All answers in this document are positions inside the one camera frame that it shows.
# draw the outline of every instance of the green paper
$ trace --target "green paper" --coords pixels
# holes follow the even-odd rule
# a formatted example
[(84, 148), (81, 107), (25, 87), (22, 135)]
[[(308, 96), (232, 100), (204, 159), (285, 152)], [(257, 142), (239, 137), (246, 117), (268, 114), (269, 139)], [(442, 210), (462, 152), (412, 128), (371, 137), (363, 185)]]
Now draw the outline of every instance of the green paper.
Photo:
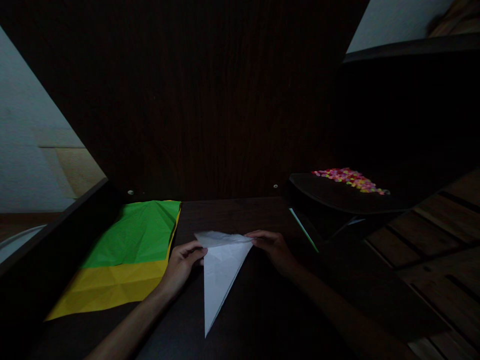
[(317, 249), (317, 247), (315, 246), (315, 243), (314, 241), (312, 240), (312, 238), (310, 237), (309, 233), (307, 232), (307, 230), (305, 230), (304, 226), (302, 225), (302, 223), (300, 222), (300, 219), (299, 217), (297, 216), (297, 214), (295, 213), (295, 211), (289, 207), (288, 208), (291, 212), (291, 214), (293, 215), (293, 217), (295, 218), (296, 222), (298, 223), (298, 225), (300, 225), (301, 229), (303, 230), (303, 233), (306, 235), (306, 237), (308, 238), (308, 240), (310, 240), (310, 243), (311, 245), (313, 246), (313, 248), (315, 249), (315, 251), (318, 253), (319, 250)]
[(120, 219), (98, 239), (81, 267), (99, 268), (164, 260), (179, 210), (180, 201), (125, 205)]

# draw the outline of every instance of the yellow paper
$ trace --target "yellow paper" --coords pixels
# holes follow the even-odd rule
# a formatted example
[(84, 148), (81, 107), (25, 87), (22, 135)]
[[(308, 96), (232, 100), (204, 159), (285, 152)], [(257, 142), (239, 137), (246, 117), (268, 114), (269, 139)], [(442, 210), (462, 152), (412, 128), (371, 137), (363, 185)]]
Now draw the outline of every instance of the yellow paper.
[[(167, 254), (170, 254), (179, 217), (180, 212), (170, 237)], [(167, 256), (161, 261), (81, 268), (45, 321), (142, 301), (162, 280), (168, 262)]]

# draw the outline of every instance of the green and yellow paper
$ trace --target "green and yellow paper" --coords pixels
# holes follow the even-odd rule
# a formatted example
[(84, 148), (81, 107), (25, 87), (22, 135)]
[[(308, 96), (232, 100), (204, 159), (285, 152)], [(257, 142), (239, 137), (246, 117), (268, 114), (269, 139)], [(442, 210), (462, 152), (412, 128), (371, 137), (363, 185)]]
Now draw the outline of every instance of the green and yellow paper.
[(125, 205), (45, 320), (145, 299), (165, 273), (179, 216), (179, 201)]

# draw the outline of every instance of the forearm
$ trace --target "forearm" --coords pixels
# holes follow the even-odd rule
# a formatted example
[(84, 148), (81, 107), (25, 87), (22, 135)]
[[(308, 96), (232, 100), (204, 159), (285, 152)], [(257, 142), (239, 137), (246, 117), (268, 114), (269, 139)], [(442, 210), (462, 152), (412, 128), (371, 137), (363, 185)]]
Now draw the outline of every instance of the forearm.
[(364, 316), (323, 281), (298, 266), (288, 276), (325, 314), (343, 338), (370, 359), (417, 359), (410, 349)]
[(128, 359), (172, 298), (162, 286), (155, 288), (86, 359)]

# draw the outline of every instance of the white wall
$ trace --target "white wall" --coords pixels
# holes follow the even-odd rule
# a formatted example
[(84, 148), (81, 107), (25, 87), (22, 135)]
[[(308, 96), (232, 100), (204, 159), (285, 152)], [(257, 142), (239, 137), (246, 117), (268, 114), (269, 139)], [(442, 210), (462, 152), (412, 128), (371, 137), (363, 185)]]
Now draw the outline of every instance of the white wall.
[(32, 129), (69, 123), (0, 27), (0, 213), (63, 211), (65, 198)]
[(427, 26), (453, 0), (370, 0), (347, 53), (380, 45), (424, 39)]

